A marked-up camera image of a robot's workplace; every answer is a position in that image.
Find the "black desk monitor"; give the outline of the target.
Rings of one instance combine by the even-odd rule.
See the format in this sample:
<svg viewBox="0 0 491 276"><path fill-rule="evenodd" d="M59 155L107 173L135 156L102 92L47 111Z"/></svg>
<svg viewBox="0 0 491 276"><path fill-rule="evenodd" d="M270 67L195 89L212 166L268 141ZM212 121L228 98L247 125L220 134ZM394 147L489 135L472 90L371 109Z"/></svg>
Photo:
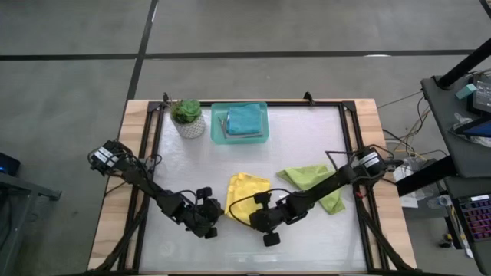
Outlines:
<svg viewBox="0 0 491 276"><path fill-rule="evenodd" d="M473 84L476 90L467 97L467 110L480 116L491 115L491 76L475 74L468 84Z"/></svg>

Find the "lime green microfiber towel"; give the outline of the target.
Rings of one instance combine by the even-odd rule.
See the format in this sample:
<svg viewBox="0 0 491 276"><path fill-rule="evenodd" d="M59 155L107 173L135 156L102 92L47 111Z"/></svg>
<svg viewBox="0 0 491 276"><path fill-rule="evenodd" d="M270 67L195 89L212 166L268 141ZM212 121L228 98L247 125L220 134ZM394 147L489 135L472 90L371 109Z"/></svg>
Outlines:
<svg viewBox="0 0 491 276"><path fill-rule="evenodd" d="M301 190L307 190L326 180L334 173L335 171L326 165L313 165L283 169L277 172L276 175ZM318 202L329 215L334 215L345 210L340 189L331 192Z"/></svg>

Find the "teal microfiber towel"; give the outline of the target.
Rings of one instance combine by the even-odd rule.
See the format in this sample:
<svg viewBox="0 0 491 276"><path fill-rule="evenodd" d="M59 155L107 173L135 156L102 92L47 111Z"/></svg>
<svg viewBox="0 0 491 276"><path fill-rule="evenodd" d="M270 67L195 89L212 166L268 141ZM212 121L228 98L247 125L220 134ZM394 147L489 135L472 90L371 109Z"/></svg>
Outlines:
<svg viewBox="0 0 491 276"><path fill-rule="evenodd" d="M229 135L252 135L262 132L262 112L259 103L230 107L226 132Z"/></svg>

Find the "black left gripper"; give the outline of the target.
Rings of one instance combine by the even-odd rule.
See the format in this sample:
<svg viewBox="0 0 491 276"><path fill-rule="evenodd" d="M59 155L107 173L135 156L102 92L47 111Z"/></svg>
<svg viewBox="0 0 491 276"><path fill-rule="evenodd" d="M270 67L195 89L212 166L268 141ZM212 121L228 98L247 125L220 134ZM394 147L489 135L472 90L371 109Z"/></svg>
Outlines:
<svg viewBox="0 0 491 276"><path fill-rule="evenodd" d="M183 223L186 230L198 238L211 239L218 235L215 224L223 214L219 201L208 197L202 204L186 206Z"/></svg>

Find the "keyboard with colourful keys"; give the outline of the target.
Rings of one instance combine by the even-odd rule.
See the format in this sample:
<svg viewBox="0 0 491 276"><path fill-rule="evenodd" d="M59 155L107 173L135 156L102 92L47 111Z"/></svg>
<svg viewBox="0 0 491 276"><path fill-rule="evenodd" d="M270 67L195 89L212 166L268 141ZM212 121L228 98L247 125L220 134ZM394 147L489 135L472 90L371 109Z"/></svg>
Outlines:
<svg viewBox="0 0 491 276"><path fill-rule="evenodd" d="M465 236L472 242L491 240L491 194L453 199Z"/></svg>

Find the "grey metal desk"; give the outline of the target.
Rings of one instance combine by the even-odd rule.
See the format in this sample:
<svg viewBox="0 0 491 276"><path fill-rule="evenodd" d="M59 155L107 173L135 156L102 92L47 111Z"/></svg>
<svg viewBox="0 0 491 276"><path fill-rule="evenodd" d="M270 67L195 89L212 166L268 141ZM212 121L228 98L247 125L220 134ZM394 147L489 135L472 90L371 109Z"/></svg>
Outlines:
<svg viewBox="0 0 491 276"><path fill-rule="evenodd" d="M4 173L0 173L0 186L33 192L40 196L46 196L51 201L58 201L61 197L61 191L49 189Z"/></svg>

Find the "yellow microfiber towel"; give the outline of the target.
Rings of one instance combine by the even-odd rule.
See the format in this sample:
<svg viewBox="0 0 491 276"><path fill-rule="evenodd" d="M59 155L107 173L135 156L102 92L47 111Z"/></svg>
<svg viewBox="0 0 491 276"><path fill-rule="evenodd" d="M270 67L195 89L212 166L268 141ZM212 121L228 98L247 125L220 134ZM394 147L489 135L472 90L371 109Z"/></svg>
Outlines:
<svg viewBox="0 0 491 276"><path fill-rule="evenodd" d="M226 194L225 215L237 222L250 225L249 215L262 207L255 202L253 196L258 192L269 190L271 183L268 179L239 172L229 180Z"/></svg>

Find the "black metal support beam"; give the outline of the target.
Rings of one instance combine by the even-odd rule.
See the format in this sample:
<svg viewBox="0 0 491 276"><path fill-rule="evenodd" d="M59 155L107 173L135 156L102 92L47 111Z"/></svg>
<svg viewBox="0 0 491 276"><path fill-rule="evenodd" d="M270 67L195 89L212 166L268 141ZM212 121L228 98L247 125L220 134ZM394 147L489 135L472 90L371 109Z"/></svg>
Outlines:
<svg viewBox="0 0 491 276"><path fill-rule="evenodd" d="M402 180L396 181L397 192L402 197L445 177L456 175L457 171L453 159L451 156L447 156Z"/></svg>

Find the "black device with blue light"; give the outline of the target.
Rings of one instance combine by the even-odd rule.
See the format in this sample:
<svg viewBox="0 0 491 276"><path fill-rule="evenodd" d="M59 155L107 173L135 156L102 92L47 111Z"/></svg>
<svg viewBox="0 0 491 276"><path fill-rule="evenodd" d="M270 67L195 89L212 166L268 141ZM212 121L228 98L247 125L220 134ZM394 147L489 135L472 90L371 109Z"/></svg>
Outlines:
<svg viewBox="0 0 491 276"><path fill-rule="evenodd" d="M21 163L4 153L0 153L0 173L17 176Z"/></svg>

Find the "clear plastic bottle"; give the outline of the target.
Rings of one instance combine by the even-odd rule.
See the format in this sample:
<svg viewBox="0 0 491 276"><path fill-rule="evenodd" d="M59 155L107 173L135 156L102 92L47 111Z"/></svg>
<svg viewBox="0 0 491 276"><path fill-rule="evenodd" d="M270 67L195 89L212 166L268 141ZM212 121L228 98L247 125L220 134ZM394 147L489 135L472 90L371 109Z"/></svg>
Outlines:
<svg viewBox="0 0 491 276"><path fill-rule="evenodd" d="M427 201L430 209L441 209L452 205L452 199L448 195L434 196Z"/></svg>

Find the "white triangle-patterned plant pot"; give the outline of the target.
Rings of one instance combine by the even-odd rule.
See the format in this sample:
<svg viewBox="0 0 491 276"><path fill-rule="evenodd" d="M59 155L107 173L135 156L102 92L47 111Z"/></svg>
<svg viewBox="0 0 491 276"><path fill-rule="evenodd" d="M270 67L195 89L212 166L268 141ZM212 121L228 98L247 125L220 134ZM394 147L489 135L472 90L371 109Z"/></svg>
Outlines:
<svg viewBox="0 0 491 276"><path fill-rule="evenodd" d="M206 123L203 115L199 115L191 123L178 123L173 117L171 117L171 120L176 127L178 134L185 139L197 138L205 132Z"/></svg>

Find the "small teal block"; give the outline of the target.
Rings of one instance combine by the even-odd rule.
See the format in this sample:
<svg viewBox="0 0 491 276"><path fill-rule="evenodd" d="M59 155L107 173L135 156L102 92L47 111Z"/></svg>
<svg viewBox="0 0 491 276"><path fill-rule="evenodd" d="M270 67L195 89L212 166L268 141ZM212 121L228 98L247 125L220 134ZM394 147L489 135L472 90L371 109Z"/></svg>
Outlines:
<svg viewBox="0 0 491 276"><path fill-rule="evenodd" d="M459 91L455 93L455 96L458 100L463 100L467 98L468 96L472 95L475 91L477 90L476 86L474 84L467 84L463 88L461 88Z"/></svg>

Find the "teal translucent plastic bin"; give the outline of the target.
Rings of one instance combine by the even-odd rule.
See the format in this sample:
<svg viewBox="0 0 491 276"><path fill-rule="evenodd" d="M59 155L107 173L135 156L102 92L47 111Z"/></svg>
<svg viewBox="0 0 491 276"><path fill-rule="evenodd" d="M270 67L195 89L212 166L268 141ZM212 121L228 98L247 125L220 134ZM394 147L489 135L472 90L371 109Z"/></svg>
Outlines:
<svg viewBox="0 0 491 276"><path fill-rule="evenodd" d="M227 120L227 113L230 107L243 106L247 104L260 104L262 112L262 122L264 126L264 136L242 139L225 139L220 127L218 117ZM269 138L269 121L266 102L241 102L241 103L214 103L211 105L210 113L210 137L216 144L247 144L264 143Z"/></svg>

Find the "green artificial succulent plant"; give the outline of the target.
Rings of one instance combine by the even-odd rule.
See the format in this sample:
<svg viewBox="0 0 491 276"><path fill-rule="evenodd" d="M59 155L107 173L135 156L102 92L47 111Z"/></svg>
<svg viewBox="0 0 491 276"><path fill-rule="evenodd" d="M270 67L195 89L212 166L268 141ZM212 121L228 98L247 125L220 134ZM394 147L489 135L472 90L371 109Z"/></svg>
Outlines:
<svg viewBox="0 0 491 276"><path fill-rule="evenodd" d="M201 116L198 100L180 100L171 106L172 119L181 125L192 123Z"/></svg>

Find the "black tablet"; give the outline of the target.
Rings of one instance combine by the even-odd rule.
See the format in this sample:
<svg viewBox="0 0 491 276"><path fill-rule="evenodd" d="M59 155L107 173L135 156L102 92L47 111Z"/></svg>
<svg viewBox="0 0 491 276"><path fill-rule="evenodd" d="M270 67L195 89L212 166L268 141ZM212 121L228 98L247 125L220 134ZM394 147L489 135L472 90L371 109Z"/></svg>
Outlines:
<svg viewBox="0 0 491 276"><path fill-rule="evenodd" d="M491 117L481 117L465 123L455 129L455 133L464 136L491 138Z"/></svg>

